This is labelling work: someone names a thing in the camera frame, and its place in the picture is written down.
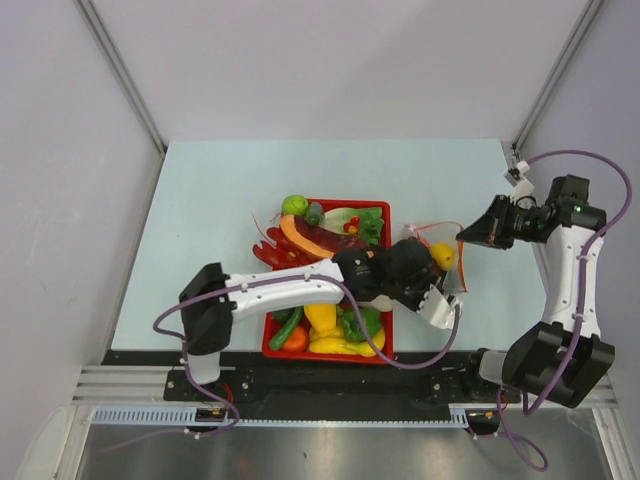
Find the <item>clear zip bag orange zipper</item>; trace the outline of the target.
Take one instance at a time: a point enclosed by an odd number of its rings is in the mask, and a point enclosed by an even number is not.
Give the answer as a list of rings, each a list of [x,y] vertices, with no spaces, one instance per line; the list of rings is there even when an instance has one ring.
[[[464,246],[457,239],[463,226],[454,221],[441,221],[429,224],[405,224],[402,239],[415,237],[424,244],[443,272],[442,289],[448,294],[467,293],[464,274]]]

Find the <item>yellow lemon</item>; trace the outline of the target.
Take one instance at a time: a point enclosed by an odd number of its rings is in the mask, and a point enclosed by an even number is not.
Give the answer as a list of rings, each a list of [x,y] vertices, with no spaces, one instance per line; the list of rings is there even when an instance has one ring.
[[[435,243],[429,247],[431,257],[443,271],[449,271],[456,259],[456,249],[447,243]]]

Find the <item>dark green cucumber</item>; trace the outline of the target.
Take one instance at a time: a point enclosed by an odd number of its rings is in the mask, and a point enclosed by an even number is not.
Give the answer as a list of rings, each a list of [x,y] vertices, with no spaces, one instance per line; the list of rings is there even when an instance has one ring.
[[[273,351],[283,351],[282,346],[289,338],[296,326],[303,318],[303,308],[294,307],[271,313],[272,319],[280,324],[280,329],[269,341],[269,348]]]

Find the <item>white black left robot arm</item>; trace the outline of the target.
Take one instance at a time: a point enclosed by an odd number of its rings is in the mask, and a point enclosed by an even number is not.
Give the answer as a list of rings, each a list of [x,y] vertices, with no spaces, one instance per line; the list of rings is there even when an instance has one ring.
[[[235,321],[311,305],[349,303],[386,311],[400,303],[436,323],[453,309],[441,284],[453,268],[456,251],[447,244],[425,245],[411,237],[388,249],[350,249],[304,266],[268,273],[227,275],[207,264],[179,295],[184,329],[186,387],[197,398],[214,397],[221,387],[220,355]]]

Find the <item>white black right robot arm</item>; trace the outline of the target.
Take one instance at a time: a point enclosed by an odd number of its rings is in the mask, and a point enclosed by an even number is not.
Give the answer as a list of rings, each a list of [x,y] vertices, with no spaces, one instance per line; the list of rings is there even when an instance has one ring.
[[[509,195],[494,197],[487,211],[457,239],[506,250],[517,240],[542,246],[546,258],[546,302],[541,320],[505,352],[480,349],[461,376],[463,393],[484,401],[497,385],[577,407],[607,373],[615,349],[601,339],[595,309],[598,231],[604,210],[589,204],[589,181],[573,175],[553,180],[541,205],[523,202],[533,186],[509,171]]]

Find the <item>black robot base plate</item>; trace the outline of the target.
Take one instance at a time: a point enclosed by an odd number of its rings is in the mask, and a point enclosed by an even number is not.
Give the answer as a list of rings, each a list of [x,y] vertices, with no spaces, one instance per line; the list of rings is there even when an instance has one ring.
[[[498,406],[514,405],[518,396],[496,396],[496,387],[474,380],[467,352],[448,355],[425,370],[405,371],[385,365],[358,365],[312,360],[269,359],[254,352],[231,352],[221,357],[218,380],[201,388],[188,381],[174,354],[109,354],[110,366],[139,366],[149,360],[160,368],[160,402],[168,406],[212,407],[224,414],[224,403],[237,413],[244,409],[288,411],[347,409],[362,412],[384,407],[449,406],[466,411],[469,426],[497,428]],[[214,398],[221,396],[223,401]]]

